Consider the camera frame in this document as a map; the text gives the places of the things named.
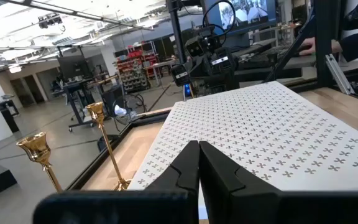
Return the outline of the gold candlestick holder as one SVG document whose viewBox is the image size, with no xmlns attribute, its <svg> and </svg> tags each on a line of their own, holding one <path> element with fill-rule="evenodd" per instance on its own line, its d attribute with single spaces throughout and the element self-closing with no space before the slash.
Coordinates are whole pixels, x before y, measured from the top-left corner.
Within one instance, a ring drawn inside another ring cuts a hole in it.
<svg viewBox="0 0 358 224">
<path fill-rule="evenodd" d="M 31 136 L 27 136 L 24 139 L 18 141 L 16 146 L 23 149 L 32 162 L 36 162 L 42 166 L 43 171 L 47 173 L 57 192 L 63 191 L 49 161 L 51 148 L 47 144 L 46 132 L 40 132 Z"/>
<path fill-rule="evenodd" d="M 118 190 L 118 191 L 126 190 L 131 181 L 126 180 L 122 177 L 119 167 L 117 165 L 117 162 L 115 160 L 113 150 L 112 150 L 111 144 L 109 142 L 109 138 L 106 133 L 105 127 L 104 127 L 105 115 L 103 112 L 103 103 L 102 102 L 92 103 L 90 105 L 87 105 L 85 108 L 88 110 L 88 112 L 91 116 L 91 119 L 98 124 L 98 128 L 102 132 L 104 142 L 106 143 L 106 147 L 108 149 L 112 164 L 114 166 L 114 170 L 116 171 L 118 181 L 117 181 L 117 185 L 114 187 L 114 190 Z"/>
</svg>

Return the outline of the operator computer monitor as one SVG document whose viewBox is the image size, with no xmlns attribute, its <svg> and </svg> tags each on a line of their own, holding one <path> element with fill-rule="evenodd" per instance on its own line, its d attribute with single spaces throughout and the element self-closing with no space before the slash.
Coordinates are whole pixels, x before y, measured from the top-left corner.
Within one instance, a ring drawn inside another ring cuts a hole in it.
<svg viewBox="0 0 358 224">
<path fill-rule="evenodd" d="M 277 23 L 277 0 L 203 0 L 204 26 L 217 34 L 243 34 Z"/>
</svg>

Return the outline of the white perforated shelf riser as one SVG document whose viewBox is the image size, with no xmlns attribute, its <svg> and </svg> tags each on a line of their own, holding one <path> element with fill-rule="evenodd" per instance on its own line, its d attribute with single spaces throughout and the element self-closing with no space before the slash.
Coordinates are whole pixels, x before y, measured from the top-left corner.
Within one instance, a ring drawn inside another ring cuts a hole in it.
<svg viewBox="0 0 358 224">
<path fill-rule="evenodd" d="M 280 190 L 358 190 L 358 130 L 278 82 L 175 103 L 131 189 L 144 189 L 192 140 Z"/>
</svg>

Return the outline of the black cabinet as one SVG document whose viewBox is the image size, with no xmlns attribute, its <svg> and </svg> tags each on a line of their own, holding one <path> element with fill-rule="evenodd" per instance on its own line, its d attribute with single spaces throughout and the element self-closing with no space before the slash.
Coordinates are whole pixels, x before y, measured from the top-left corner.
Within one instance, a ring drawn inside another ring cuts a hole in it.
<svg viewBox="0 0 358 224">
<path fill-rule="evenodd" d="M 19 131 L 19 128 L 14 120 L 14 116 L 19 115 L 14 102 L 12 100 L 0 101 L 0 112 L 6 120 L 7 125 L 13 133 Z"/>
</svg>

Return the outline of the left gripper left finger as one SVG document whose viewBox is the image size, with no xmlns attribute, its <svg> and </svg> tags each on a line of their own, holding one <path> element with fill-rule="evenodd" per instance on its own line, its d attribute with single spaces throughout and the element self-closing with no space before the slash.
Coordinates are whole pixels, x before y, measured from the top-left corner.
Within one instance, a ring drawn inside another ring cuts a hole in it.
<svg viewBox="0 0 358 224">
<path fill-rule="evenodd" d="M 198 224 L 200 145 L 190 141 L 146 190 L 155 194 L 145 224 Z"/>
</svg>

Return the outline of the black background monitor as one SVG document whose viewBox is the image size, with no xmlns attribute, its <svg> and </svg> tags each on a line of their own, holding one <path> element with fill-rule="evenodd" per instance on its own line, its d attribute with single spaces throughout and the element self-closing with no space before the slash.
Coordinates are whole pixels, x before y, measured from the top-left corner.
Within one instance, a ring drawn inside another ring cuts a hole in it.
<svg viewBox="0 0 358 224">
<path fill-rule="evenodd" d="M 88 63 L 82 55 L 59 57 L 57 60 L 65 79 L 91 75 Z"/>
</svg>

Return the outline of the person's hand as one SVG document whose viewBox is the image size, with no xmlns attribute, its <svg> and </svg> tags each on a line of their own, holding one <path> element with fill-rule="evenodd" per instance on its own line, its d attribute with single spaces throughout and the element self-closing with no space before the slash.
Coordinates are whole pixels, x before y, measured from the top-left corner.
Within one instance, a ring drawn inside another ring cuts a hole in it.
<svg viewBox="0 0 358 224">
<path fill-rule="evenodd" d="M 337 40 L 331 41 L 331 50 L 333 54 L 342 52 L 342 47 Z M 315 52 L 316 52 L 316 41 L 314 37 L 305 39 L 303 43 L 300 45 L 300 48 L 298 49 L 299 56 L 311 55 L 314 54 Z"/>
</svg>

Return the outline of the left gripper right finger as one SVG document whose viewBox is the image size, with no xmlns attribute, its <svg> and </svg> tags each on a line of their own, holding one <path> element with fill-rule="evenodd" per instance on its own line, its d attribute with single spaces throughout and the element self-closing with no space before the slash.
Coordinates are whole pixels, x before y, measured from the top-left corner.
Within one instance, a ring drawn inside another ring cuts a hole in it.
<svg viewBox="0 0 358 224">
<path fill-rule="evenodd" d="M 276 224 L 279 190 L 206 141 L 199 173 L 210 224 Z"/>
</svg>

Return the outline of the red parts shelf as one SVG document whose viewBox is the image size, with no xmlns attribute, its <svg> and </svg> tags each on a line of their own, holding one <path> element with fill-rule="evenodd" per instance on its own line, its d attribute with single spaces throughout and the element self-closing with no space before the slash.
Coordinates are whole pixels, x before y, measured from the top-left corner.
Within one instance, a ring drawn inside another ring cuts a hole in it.
<svg viewBox="0 0 358 224">
<path fill-rule="evenodd" d="M 158 62 L 158 53 L 152 42 L 128 45 L 114 53 L 120 82 L 126 93 L 148 90 L 161 85 L 160 74 L 152 66 Z"/>
</svg>

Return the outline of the black keyboard desk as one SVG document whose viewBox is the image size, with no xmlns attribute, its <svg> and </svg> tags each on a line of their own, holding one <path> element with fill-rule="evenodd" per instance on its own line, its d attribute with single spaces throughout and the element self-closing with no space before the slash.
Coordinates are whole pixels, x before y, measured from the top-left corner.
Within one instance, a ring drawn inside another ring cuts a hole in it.
<svg viewBox="0 0 358 224">
<path fill-rule="evenodd" d="M 238 60 L 240 61 L 244 58 L 249 58 L 253 55 L 256 55 L 257 53 L 264 52 L 270 48 L 272 48 L 271 44 L 267 44 L 267 45 L 255 44 L 247 49 L 242 49 L 242 50 L 238 50 L 237 52 L 234 52 L 233 56 L 237 57 Z M 315 61 L 316 59 L 314 55 L 293 56 L 285 65 L 285 69 L 313 66 L 315 64 Z M 243 68 L 243 69 L 239 68 L 239 70 L 247 70 L 247 69 L 255 69 L 255 68 Z"/>
</svg>

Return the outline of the silver aluminium bracket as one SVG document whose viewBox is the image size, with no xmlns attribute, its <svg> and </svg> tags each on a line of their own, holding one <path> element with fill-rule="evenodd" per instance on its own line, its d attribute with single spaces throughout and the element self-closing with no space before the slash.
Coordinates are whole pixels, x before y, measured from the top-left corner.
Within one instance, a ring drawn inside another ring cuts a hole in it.
<svg viewBox="0 0 358 224">
<path fill-rule="evenodd" d="M 333 54 L 325 55 L 325 62 L 341 92 L 346 95 L 354 94 L 355 92 L 351 84 L 349 83 L 348 79 L 346 78 L 343 71 L 341 70 L 339 64 L 334 58 L 334 55 Z"/>
</svg>

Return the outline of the black rolling desk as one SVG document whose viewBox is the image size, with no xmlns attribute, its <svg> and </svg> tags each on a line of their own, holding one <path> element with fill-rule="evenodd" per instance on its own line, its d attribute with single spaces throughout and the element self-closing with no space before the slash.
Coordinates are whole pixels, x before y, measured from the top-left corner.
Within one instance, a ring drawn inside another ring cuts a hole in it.
<svg viewBox="0 0 358 224">
<path fill-rule="evenodd" d="M 75 127 L 89 125 L 92 128 L 95 125 L 85 108 L 86 104 L 94 103 L 93 96 L 88 91 L 88 85 L 91 81 L 92 79 L 88 78 L 63 85 L 63 91 L 66 94 L 67 100 L 74 112 L 73 120 L 77 120 L 76 124 L 70 124 L 68 126 L 68 130 L 71 133 Z"/>
</svg>

